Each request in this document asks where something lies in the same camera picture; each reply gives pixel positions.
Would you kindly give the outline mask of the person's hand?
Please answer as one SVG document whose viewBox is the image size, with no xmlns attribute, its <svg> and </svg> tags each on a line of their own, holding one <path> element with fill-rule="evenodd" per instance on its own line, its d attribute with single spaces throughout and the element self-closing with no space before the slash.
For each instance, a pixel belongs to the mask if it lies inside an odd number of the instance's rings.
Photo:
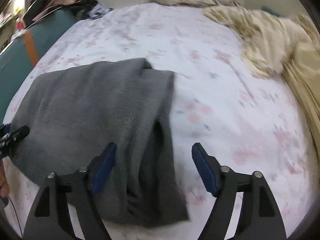
<svg viewBox="0 0 320 240">
<path fill-rule="evenodd" d="M 1 197 L 5 198 L 10 193 L 10 187 L 6 178 L 3 160 L 0 161 L 0 187 L 1 187 Z"/>
</svg>

